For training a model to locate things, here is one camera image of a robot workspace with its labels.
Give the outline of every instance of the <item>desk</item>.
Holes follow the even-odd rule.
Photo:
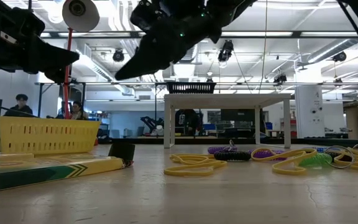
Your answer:
[[[291,147],[291,94],[167,94],[165,101],[164,148],[175,144],[175,109],[255,109],[255,129],[260,130],[261,108],[283,102],[284,147]],[[260,131],[255,132],[260,144]]]

